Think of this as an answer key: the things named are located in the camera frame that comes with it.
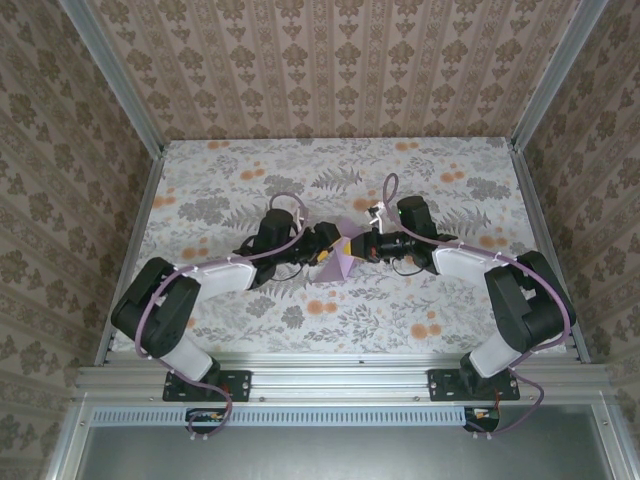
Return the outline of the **purple paper sheet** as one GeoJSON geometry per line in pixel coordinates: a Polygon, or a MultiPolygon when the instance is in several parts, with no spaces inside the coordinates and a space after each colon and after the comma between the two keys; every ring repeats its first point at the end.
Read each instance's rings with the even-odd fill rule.
{"type": "Polygon", "coordinates": [[[341,217],[338,220],[337,228],[341,238],[334,245],[326,265],[316,275],[314,279],[316,284],[344,281],[355,266],[355,258],[346,254],[344,248],[352,239],[363,232],[363,228],[347,217],[341,217]]]}

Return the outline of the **floral patterned table cover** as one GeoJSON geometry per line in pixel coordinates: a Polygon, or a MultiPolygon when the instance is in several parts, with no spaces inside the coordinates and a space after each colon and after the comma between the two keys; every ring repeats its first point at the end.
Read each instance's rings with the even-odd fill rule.
{"type": "MultiPolygon", "coordinates": [[[[399,197],[426,200],[440,232],[511,257],[535,248],[501,138],[183,141],[165,153],[138,260],[228,255],[269,205],[365,226],[390,173],[399,197]]],[[[356,262],[342,282],[316,284],[317,274],[283,265],[259,289],[199,299],[187,335],[216,354],[427,354],[467,352],[495,329],[480,289],[408,259],[356,262]]]]}

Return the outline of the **grey metal panel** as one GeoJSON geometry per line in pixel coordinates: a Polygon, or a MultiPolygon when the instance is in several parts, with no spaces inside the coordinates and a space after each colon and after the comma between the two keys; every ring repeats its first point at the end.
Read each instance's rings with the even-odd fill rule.
{"type": "Polygon", "coordinates": [[[502,438],[458,428],[97,428],[77,480],[612,480],[587,422],[544,417],[502,438]]]}

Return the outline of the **black electronics module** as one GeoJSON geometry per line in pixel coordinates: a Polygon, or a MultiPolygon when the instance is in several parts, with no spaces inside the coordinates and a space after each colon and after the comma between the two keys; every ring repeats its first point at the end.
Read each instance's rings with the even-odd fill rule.
{"type": "Polygon", "coordinates": [[[185,428],[195,436],[211,435],[226,417],[225,408],[193,408],[185,413],[185,428]]]}
{"type": "Polygon", "coordinates": [[[492,433],[500,421],[497,407],[465,407],[465,425],[463,428],[471,433],[492,433]]]}

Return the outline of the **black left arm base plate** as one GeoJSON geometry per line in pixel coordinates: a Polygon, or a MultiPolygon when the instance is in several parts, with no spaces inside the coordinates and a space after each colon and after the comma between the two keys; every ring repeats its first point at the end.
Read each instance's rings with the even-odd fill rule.
{"type": "MultiPolygon", "coordinates": [[[[207,373],[201,383],[215,385],[225,391],[233,401],[248,402],[252,372],[249,370],[219,370],[207,373]]],[[[168,373],[165,378],[162,399],[165,402],[224,402],[224,397],[210,389],[193,386],[168,373]]]]}

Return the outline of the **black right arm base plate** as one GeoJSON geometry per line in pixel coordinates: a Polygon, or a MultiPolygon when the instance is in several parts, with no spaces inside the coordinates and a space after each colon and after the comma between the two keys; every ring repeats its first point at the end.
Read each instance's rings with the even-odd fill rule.
{"type": "Polygon", "coordinates": [[[432,369],[427,377],[430,400],[434,402],[520,399],[518,382],[508,371],[483,378],[463,369],[432,369]]]}

